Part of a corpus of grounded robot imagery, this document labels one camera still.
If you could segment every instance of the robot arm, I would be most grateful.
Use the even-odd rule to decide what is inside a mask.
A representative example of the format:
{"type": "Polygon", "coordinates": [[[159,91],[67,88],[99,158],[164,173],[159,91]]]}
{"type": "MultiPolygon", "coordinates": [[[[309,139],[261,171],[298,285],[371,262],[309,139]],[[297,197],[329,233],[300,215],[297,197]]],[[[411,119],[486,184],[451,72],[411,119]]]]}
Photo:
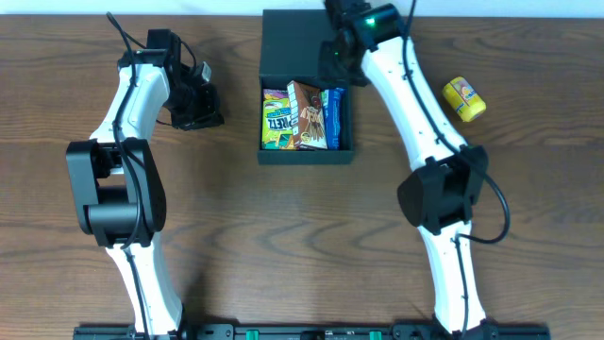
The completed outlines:
{"type": "MultiPolygon", "coordinates": [[[[407,44],[411,77],[413,77],[432,119],[441,127],[441,132],[450,143],[459,146],[466,145],[463,137],[447,121],[434,98],[419,68],[412,42],[408,41],[407,44]]],[[[407,149],[411,170],[414,171],[426,166],[426,160],[430,158],[438,162],[452,157],[453,153],[442,143],[437,142],[434,130],[411,91],[402,67],[402,50],[403,39],[400,37],[381,42],[377,45],[376,51],[367,50],[365,52],[361,69],[386,103],[407,149]]],[[[423,226],[418,227],[428,250],[436,295],[435,314],[441,325],[451,333],[462,329],[464,319],[464,293],[460,264],[455,244],[451,240],[458,233],[470,234],[471,228],[469,221],[459,221],[442,228],[440,235],[435,235],[423,226]]],[[[467,328],[472,329],[478,326],[486,315],[478,300],[469,241],[461,239],[460,242],[469,300],[467,328]]]]}
{"type": "Polygon", "coordinates": [[[398,198],[403,213],[419,229],[426,244],[436,296],[435,316],[449,333],[465,330],[467,299],[466,326],[475,328],[485,319],[485,313],[478,300],[469,242],[459,240],[460,261],[456,241],[458,234],[471,231],[471,207],[478,201],[482,178],[459,154],[485,171],[486,153],[481,147],[468,147],[447,121],[422,75],[411,39],[406,49],[410,71],[405,74],[405,27],[392,5],[371,8],[362,0],[331,0],[326,6],[338,32],[330,50],[336,56],[335,63],[344,65],[346,72],[340,77],[348,76],[358,85],[368,81],[374,84],[407,149],[412,174],[399,187],[398,198]],[[411,88],[410,78],[429,116],[456,153],[439,140],[411,88]]]}
{"type": "Polygon", "coordinates": [[[191,69],[181,64],[180,39],[170,30],[149,30],[147,42],[149,46],[137,51],[134,60],[125,54],[118,61],[120,85],[107,116],[89,141],[70,143],[67,162],[80,227],[94,234],[117,264],[134,307],[136,332],[154,336],[176,334],[183,308],[161,251],[166,200],[148,140],[162,107],[170,110],[175,128],[206,128],[224,121],[217,111],[216,91],[209,84],[209,66],[204,62],[191,69]],[[136,87],[126,97],[132,86],[131,62],[136,67],[136,87]],[[141,186],[143,225],[137,229],[135,184],[113,135],[112,123],[124,100],[118,137],[141,186]],[[98,179],[121,175],[126,186],[99,185],[98,179]],[[122,250],[133,232],[135,242],[122,250]]]}

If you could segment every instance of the green connector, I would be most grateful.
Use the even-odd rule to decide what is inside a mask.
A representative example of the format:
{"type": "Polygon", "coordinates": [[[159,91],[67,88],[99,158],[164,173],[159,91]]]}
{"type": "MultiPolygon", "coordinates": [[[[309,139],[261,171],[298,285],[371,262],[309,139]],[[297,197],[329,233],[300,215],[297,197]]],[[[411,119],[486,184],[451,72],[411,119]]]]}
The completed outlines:
{"type": "Polygon", "coordinates": [[[245,340],[258,340],[260,338],[260,333],[258,331],[247,331],[245,333],[245,340]]]}
{"type": "Polygon", "coordinates": [[[381,331],[370,331],[369,340],[381,340],[381,331]]]}

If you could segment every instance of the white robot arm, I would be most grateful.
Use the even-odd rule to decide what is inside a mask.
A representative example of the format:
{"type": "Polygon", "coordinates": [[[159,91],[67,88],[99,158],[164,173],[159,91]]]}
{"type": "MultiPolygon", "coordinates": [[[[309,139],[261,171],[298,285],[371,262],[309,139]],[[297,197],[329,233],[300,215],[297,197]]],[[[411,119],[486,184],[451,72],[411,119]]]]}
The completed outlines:
{"type": "Polygon", "coordinates": [[[80,227],[94,234],[117,264],[135,311],[136,332],[155,336],[176,334],[183,308],[161,251],[165,193],[147,141],[162,107],[172,113],[175,128],[207,128],[224,120],[209,84],[209,66],[181,64],[181,41],[170,30],[149,30],[147,43],[147,48],[120,59],[120,84],[107,116],[89,141],[69,145],[67,161],[80,227]],[[124,166],[118,143],[129,154],[136,180],[124,166]],[[110,175],[125,175],[126,187],[99,186],[97,179],[110,175]],[[139,199],[142,206],[137,206],[139,199]],[[137,227],[140,208],[143,218],[137,227]]]}
{"type": "MultiPolygon", "coordinates": [[[[466,145],[463,137],[447,121],[424,79],[411,40],[407,41],[407,44],[411,77],[413,77],[432,119],[450,143],[466,145]]],[[[438,142],[434,130],[411,91],[409,78],[405,76],[402,66],[402,50],[402,37],[382,42],[377,46],[376,51],[367,50],[365,52],[361,69],[384,99],[407,149],[411,170],[414,171],[426,166],[426,160],[429,158],[440,161],[453,156],[453,153],[443,143],[438,142]]],[[[435,314],[442,326],[451,333],[462,329],[464,319],[464,293],[460,263],[457,258],[456,245],[451,240],[455,239],[457,234],[470,234],[471,228],[471,222],[459,221],[442,228],[440,235],[434,235],[426,228],[418,227],[428,250],[432,270],[436,295],[435,314]]],[[[460,242],[469,302],[467,328],[472,329],[478,326],[486,315],[478,300],[469,241],[460,239],[460,242]]]]}

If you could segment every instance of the wooden table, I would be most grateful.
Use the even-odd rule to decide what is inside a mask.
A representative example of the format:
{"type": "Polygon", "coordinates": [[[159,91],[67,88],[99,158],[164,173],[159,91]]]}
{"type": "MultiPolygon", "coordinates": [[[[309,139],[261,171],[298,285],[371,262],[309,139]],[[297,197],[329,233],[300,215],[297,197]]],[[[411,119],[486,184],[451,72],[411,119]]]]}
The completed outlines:
{"type": "MultiPolygon", "coordinates": [[[[165,255],[193,321],[430,318],[428,257],[395,197],[409,165],[372,86],[354,90],[351,165],[258,166],[261,18],[119,20],[143,41],[171,27],[211,65],[224,103],[225,126],[157,126],[151,142],[165,255]]],[[[512,208],[504,243],[473,245],[487,314],[547,322],[556,339],[600,338],[604,21],[418,18],[414,38],[435,93],[462,75],[488,103],[474,123],[450,116],[485,145],[512,208]]],[[[103,16],[0,21],[0,338],[133,320],[114,263],[77,225],[65,164],[67,144],[105,116],[124,50],[103,16]]],[[[476,235],[499,232],[487,189],[475,215],[476,235]]]]}

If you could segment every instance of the blue wrapper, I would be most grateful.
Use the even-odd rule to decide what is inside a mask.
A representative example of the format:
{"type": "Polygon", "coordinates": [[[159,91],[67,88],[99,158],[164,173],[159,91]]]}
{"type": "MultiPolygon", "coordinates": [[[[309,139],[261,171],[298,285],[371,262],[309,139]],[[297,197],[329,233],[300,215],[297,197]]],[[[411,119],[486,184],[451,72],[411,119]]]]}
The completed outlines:
{"type": "Polygon", "coordinates": [[[340,102],[345,89],[335,88],[321,92],[327,149],[340,149],[340,102]]]}

